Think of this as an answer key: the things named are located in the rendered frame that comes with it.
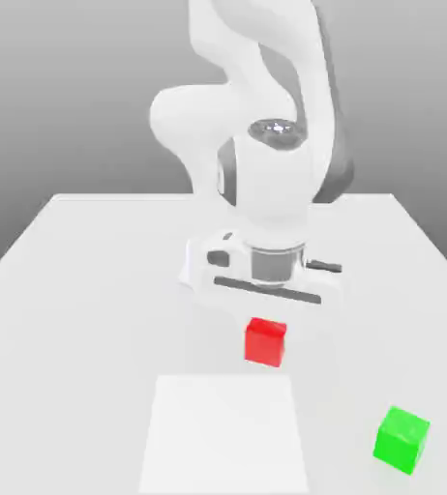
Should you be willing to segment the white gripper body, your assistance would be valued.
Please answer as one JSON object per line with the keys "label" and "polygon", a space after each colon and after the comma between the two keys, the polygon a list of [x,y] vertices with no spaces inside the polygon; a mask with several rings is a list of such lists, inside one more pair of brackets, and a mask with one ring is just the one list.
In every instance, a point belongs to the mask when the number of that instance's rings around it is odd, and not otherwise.
{"label": "white gripper body", "polygon": [[232,277],[226,269],[197,271],[188,266],[179,281],[203,306],[242,314],[302,313],[314,308],[337,312],[343,307],[343,275],[323,268],[296,266],[284,284]]}

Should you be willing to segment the small red cube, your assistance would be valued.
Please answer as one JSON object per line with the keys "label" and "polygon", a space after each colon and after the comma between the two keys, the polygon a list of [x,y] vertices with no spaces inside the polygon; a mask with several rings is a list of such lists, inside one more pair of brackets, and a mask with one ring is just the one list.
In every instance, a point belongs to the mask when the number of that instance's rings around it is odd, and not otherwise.
{"label": "small red cube", "polygon": [[245,359],[280,367],[283,360],[286,324],[254,317],[245,332]]}

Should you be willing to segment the small green cube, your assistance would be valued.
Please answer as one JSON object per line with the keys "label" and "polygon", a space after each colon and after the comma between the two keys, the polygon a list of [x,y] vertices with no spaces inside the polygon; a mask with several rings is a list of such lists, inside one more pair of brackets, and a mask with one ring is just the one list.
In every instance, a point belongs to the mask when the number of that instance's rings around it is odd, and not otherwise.
{"label": "small green cube", "polygon": [[430,421],[391,406],[377,430],[373,457],[412,475],[425,448],[430,427]]}

